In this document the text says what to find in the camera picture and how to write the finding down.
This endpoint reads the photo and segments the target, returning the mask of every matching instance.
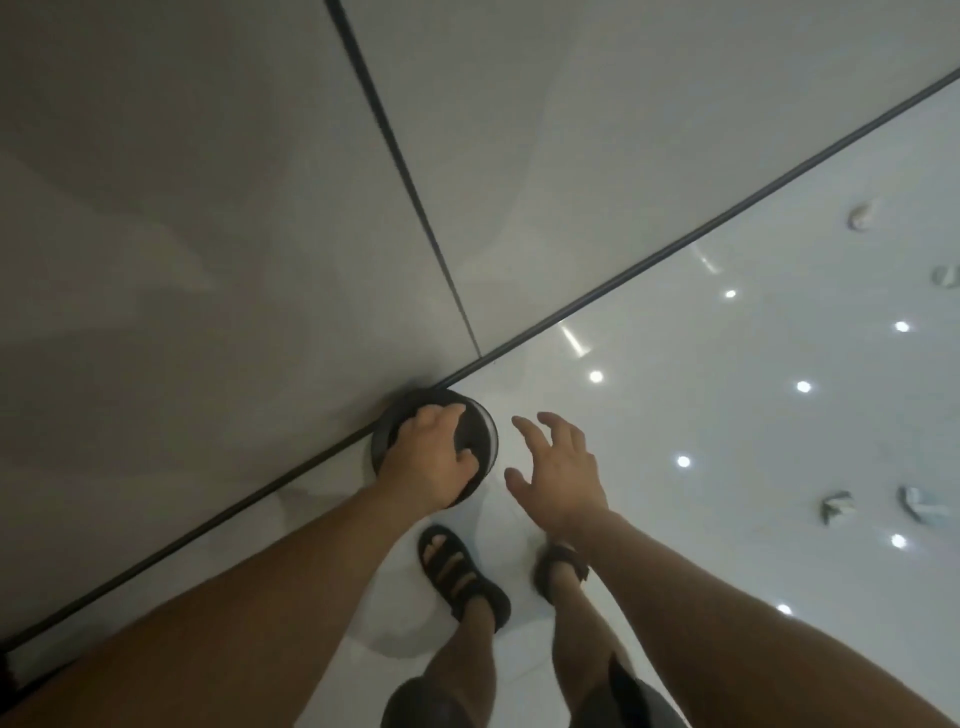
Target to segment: hand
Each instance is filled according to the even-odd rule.
[[[472,452],[458,453],[453,445],[453,433],[466,409],[462,404],[421,407],[400,426],[383,459],[377,483],[418,506],[419,518],[456,500],[480,469]]]
[[[514,417],[514,426],[534,456],[534,473],[531,483],[516,468],[508,468],[504,478],[534,523],[553,539],[569,540],[578,517],[591,509],[607,509],[607,496],[584,433],[553,412],[540,412],[537,419],[550,428],[553,446],[539,427]]]

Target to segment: sandal strap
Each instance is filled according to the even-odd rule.
[[[456,602],[453,605],[453,617],[457,621],[462,620],[467,609],[467,603],[475,596],[482,596],[487,600],[493,612],[493,631],[499,632],[500,628],[510,619],[510,598],[485,576],[478,576],[457,592]]]
[[[458,553],[463,553],[460,544],[454,542],[452,539],[444,539],[444,542],[433,552],[433,556],[430,557],[429,561],[424,563],[423,554],[420,554],[420,562],[423,564],[423,570],[426,571],[426,575],[431,582],[434,584],[437,583],[437,579],[440,576],[440,572],[444,570],[446,562]]]
[[[475,596],[483,596],[490,602],[490,588],[487,586],[488,582],[486,579],[476,578],[470,579],[463,589],[457,592],[457,595],[454,596],[455,603],[453,605],[453,617],[460,621],[464,618],[464,611],[467,609],[467,602],[473,599]]]
[[[470,573],[477,573],[476,567],[467,559],[458,559],[457,563],[450,567],[450,571],[445,573],[440,579],[434,580],[433,583],[442,594],[452,595],[453,588],[457,586],[457,582]],[[458,592],[453,598],[459,599],[460,593]]]
[[[537,594],[550,604],[553,604],[553,599],[550,598],[550,567],[559,561],[573,567],[580,581],[585,581],[590,573],[587,560],[581,554],[569,546],[551,544],[540,556],[537,565],[534,567],[534,588],[537,590]]]

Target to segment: black round handle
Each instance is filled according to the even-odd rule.
[[[415,389],[407,392],[387,408],[380,419],[376,421],[376,427],[371,437],[370,456],[373,462],[373,471],[375,473],[380,472],[383,458],[391,445],[396,442],[396,434],[399,432],[400,426],[416,415],[417,410],[426,404],[438,404],[441,407],[446,407],[449,404],[457,403],[466,405],[467,409],[461,416],[460,422],[457,424],[457,430],[453,434],[454,447],[458,452],[464,448],[470,448],[480,463],[480,469],[469,480],[457,499],[447,507],[452,507],[470,497],[493,469],[493,463],[496,461],[496,453],[499,448],[499,437],[493,418],[479,402],[448,389]]]

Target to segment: forearm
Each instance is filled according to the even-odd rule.
[[[292,724],[373,573],[420,515],[391,490],[361,491],[118,634],[9,725]]]
[[[868,660],[600,509],[571,542],[695,727],[953,724]]]

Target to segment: wrist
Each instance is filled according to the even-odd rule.
[[[437,510],[424,489],[417,487],[410,478],[378,477],[370,488],[389,504],[399,518],[409,522],[408,525]]]
[[[565,526],[564,539],[578,551],[587,551],[591,535],[603,528],[604,520],[612,511],[606,504],[592,504],[581,508]]]

